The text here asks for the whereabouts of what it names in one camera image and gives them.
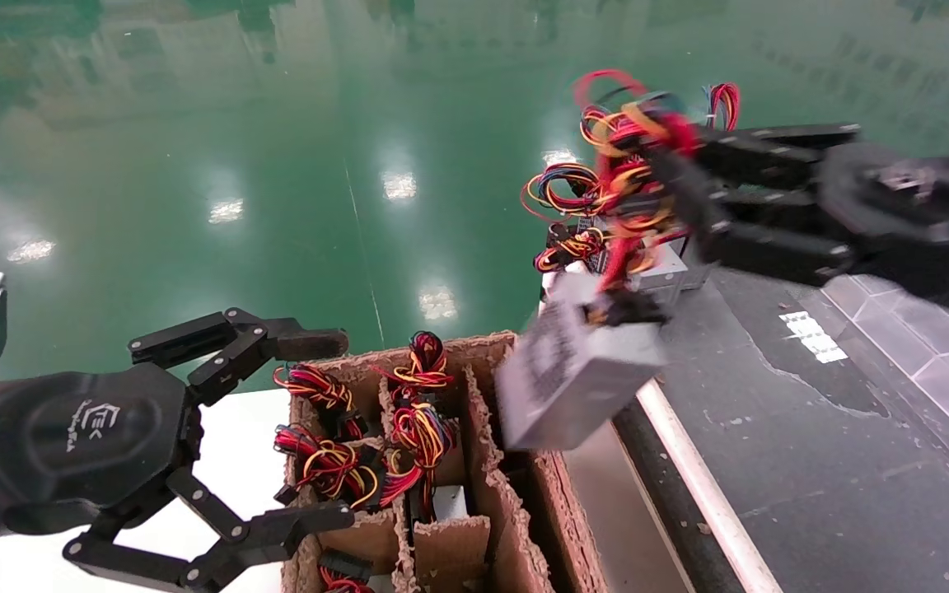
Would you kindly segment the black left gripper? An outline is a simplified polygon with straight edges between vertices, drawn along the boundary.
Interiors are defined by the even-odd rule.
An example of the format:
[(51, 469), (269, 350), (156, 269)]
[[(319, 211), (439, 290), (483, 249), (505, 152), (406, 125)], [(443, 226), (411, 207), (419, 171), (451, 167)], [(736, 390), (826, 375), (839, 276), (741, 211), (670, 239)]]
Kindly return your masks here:
[[(91, 525), (63, 558), (92, 577), (163, 592), (222, 592), (252, 567), (291, 559), (302, 541), (354, 525), (345, 502), (285, 507), (242, 521), (189, 469), (201, 414), (271, 361), (342, 357), (342, 328), (309, 329), (231, 308), (129, 342), (139, 364), (113, 374), (69, 371), (0, 381), (0, 536)], [(207, 361), (188, 387), (165, 369)], [(115, 543), (173, 500), (218, 538), (187, 560)]]

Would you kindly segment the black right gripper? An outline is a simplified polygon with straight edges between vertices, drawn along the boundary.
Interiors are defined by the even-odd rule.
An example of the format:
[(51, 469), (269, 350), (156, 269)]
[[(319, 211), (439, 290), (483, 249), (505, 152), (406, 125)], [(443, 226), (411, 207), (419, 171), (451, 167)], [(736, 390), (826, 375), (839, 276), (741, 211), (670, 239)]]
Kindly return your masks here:
[[(862, 130), (696, 125), (692, 157), (649, 150), (647, 161), (701, 259), (822, 287), (858, 259), (843, 229), (871, 244), (949, 245), (949, 156), (844, 145)], [(817, 205), (812, 187), (820, 161)]]

